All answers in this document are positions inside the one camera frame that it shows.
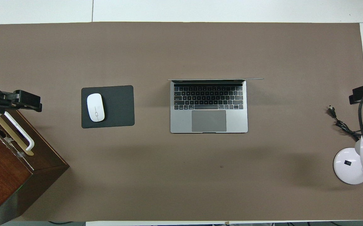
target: white table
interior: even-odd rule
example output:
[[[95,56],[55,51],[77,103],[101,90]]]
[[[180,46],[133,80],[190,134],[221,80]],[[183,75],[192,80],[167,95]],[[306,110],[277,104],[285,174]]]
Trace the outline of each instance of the white table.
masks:
[[[99,21],[360,23],[363,46],[363,0],[0,0],[0,24]],[[87,225],[207,223],[224,221],[88,222]]]

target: white mouse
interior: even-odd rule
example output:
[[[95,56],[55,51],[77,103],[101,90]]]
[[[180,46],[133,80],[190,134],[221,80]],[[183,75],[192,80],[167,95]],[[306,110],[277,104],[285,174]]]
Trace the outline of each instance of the white mouse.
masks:
[[[104,103],[100,94],[90,94],[87,97],[87,107],[92,121],[99,122],[105,119]]]

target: brown table surface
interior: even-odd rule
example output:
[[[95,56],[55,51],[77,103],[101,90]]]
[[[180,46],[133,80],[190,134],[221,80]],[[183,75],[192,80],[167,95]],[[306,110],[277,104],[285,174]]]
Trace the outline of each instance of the brown table surface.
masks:
[[[252,78],[249,132],[172,134],[170,78]],[[135,125],[81,128],[81,89],[132,85]],[[359,24],[0,25],[0,89],[70,164],[26,220],[361,220],[363,183],[333,158],[354,140]]]

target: wooden cabinet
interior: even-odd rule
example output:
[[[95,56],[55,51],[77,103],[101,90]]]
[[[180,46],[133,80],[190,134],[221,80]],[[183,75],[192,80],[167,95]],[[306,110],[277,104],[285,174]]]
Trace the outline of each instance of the wooden cabinet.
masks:
[[[8,112],[35,145],[31,150],[34,155],[27,155],[0,124],[0,225],[24,213],[69,167],[19,111]],[[5,115],[1,119],[11,133],[28,142]]]

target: laptop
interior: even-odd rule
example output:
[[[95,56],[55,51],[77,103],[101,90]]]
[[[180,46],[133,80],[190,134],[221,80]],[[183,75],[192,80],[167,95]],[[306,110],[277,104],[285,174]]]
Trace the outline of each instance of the laptop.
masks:
[[[170,132],[248,132],[246,80],[170,80]]]

